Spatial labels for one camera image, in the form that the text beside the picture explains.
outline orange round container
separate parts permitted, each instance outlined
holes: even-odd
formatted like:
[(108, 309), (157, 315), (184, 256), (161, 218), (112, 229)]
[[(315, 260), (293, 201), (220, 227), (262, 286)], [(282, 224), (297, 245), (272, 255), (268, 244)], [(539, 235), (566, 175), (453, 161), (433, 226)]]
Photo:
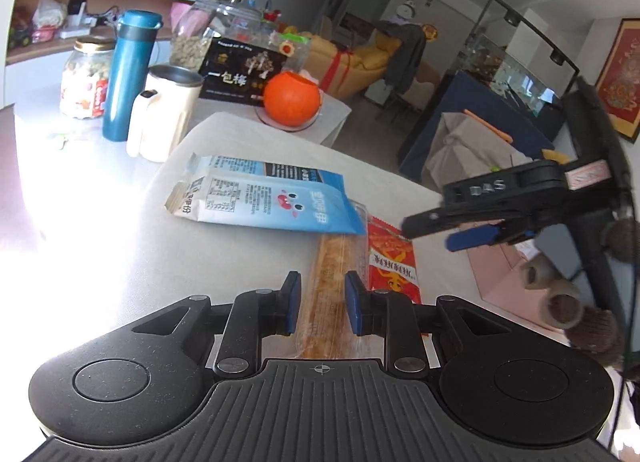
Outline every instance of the orange round container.
[(264, 87), (264, 109), (276, 122), (298, 127), (320, 108), (320, 88), (293, 72), (282, 72)]

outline blue thermos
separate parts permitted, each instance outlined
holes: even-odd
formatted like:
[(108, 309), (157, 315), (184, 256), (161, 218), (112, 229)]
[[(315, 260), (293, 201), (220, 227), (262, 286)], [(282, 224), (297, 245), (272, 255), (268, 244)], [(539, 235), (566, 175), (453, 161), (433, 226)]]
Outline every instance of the blue thermos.
[(133, 101), (145, 89), (146, 70), (160, 27), (162, 16), (145, 10), (127, 10), (118, 22), (102, 121), (102, 135), (108, 140), (127, 140)]

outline mug handle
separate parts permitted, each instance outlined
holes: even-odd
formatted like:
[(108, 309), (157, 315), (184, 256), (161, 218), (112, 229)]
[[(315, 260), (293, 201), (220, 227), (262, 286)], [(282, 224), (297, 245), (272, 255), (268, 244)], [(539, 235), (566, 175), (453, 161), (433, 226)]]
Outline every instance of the mug handle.
[(140, 154), (140, 143), (142, 133), (145, 129), (146, 114), (151, 103), (160, 99), (160, 94), (156, 90), (145, 90), (133, 101), (131, 109), (131, 120), (129, 122), (129, 135), (127, 136), (127, 155), (137, 157)]

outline yellow sofa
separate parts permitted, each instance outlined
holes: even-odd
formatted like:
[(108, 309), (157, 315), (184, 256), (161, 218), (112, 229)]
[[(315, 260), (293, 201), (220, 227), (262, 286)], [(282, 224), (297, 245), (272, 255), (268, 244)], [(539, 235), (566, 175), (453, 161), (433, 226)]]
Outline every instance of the yellow sofa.
[[(322, 80), (338, 53), (338, 48), (320, 36), (303, 33), (311, 39), (311, 48), (303, 68), (314, 79)], [(353, 54), (343, 53), (334, 78), (326, 93), (335, 98), (347, 98), (379, 79), (386, 70), (390, 57), (402, 45), (399, 39), (391, 38), (376, 32), (375, 44), (354, 48)]]

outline metal screw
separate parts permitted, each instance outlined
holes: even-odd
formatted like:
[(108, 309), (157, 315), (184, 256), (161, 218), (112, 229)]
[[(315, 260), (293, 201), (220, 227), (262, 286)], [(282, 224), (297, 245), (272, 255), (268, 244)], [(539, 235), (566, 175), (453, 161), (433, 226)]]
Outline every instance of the metal screw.
[(218, 369), (226, 374), (239, 374), (249, 367), (249, 363), (239, 357), (228, 357), (218, 362)]
[(401, 357), (400, 359), (396, 359), (394, 366), (401, 372), (415, 374), (416, 372), (424, 370), (427, 365), (423, 360), (415, 357)]

